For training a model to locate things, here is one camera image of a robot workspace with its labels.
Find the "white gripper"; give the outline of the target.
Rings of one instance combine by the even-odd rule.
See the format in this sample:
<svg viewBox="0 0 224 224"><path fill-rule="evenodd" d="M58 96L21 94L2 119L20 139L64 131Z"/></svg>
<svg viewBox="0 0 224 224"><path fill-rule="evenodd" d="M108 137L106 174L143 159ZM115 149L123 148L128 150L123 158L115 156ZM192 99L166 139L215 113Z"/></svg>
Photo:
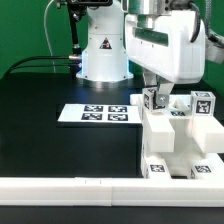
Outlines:
<svg viewBox="0 0 224 224"><path fill-rule="evenodd" d="M205 28L201 24L191 43L195 27L196 12L190 10L173 10L155 19L130 14L125 18L126 53L132 62L147 69L143 72L144 85L156 87L155 74L166 79L158 85L159 106L168 105L173 83L197 83L204 74Z"/></svg>

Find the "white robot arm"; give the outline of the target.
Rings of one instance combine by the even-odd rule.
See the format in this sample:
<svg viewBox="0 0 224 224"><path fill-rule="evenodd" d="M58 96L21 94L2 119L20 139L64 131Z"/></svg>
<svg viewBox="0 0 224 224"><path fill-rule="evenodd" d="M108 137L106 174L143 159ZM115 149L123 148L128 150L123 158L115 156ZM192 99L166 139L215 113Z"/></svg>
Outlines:
<svg viewBox="0 0 224 224"><path fill-rule="evenodd" d="M224 37L210 28L211 3L201 15L193 0L89 0L88 43L80 77L94 84L130 77L144 68L154 104L164 106L175 84L197 83L207 59L223 59Z"/></svg>

